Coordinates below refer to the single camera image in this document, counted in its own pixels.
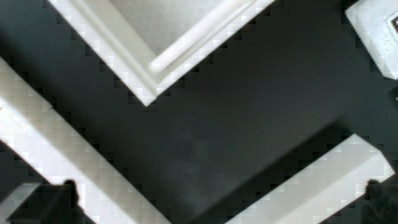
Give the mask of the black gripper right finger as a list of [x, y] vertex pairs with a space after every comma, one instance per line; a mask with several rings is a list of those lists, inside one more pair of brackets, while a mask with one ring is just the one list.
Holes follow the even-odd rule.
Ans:
[[398, 224], [398, 184], [368, 181], [365, 195], [343, 209], [340, 224]]

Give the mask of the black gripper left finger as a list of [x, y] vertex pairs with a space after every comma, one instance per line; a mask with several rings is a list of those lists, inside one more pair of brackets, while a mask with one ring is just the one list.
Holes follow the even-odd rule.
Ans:
[[0, 224], [95, 224], [79, 206], [73, 180], [24, 183], [0, 202]]

